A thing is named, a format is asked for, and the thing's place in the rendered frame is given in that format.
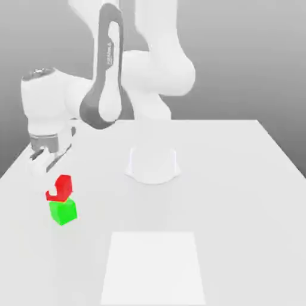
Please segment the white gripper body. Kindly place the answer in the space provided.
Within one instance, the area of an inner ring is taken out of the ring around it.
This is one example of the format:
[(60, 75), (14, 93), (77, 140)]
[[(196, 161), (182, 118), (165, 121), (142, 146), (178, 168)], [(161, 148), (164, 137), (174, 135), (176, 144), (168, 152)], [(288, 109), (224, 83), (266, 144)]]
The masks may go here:
[(64, 157), (71, 149), (72, 145), (69, 145), (66, 149), (60, 152), (50, 152), (47, 146), (41, 146), (37, 151), (31, 151), (27, 167), (31, 175), (42, 182), (47, 178), (47, 175), (51, 169)]

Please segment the small red cube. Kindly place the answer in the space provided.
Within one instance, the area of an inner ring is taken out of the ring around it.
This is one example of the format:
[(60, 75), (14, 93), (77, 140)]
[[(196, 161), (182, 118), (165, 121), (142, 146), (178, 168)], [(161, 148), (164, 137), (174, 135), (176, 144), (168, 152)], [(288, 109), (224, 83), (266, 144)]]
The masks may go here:
[(47, 201), (65, 202), (72, 194), (72, 179), (70, 175), (60, 175), (55, 183), (56, 195), (51, 195), (49, 191), (45, 193)]

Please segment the small green cube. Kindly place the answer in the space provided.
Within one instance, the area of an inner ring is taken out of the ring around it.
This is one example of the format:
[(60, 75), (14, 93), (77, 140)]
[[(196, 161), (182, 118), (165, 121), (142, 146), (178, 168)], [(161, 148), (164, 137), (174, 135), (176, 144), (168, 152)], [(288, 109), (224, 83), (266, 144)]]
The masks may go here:
[(68, 198), (65, 202), (49, 202), (51, 217), (59, 225), (64, 225), (77, 218), (77, 208), (73, 199)]

